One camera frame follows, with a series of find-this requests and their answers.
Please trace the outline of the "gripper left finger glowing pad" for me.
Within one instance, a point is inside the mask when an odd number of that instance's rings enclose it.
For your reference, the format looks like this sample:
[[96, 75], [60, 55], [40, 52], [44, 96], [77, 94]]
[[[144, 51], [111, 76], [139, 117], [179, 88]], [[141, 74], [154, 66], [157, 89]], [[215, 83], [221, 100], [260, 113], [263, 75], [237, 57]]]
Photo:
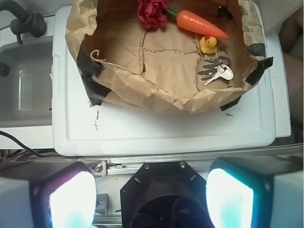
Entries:
[[90, 228], [96, 208], [96, 181], [79, 161], [34, 162], [31, 206], [36, 228]]

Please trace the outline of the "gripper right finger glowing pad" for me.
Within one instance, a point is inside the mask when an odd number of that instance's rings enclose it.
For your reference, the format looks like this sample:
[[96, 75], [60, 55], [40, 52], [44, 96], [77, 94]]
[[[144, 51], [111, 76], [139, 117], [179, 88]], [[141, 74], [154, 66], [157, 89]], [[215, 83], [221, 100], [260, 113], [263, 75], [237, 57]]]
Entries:
[[206, 182], [209, 217], [216, 228], [268, 228], [274, 193], [273, 158], [218, 157]]

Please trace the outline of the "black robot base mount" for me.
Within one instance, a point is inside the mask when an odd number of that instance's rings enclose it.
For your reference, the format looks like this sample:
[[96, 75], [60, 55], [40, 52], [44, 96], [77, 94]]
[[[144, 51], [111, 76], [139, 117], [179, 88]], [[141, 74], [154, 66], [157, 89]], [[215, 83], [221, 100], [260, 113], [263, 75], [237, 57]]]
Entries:
[[120, 190], [124, 228], [211, 228], [206, 180], [184, 161], [145, 163]]

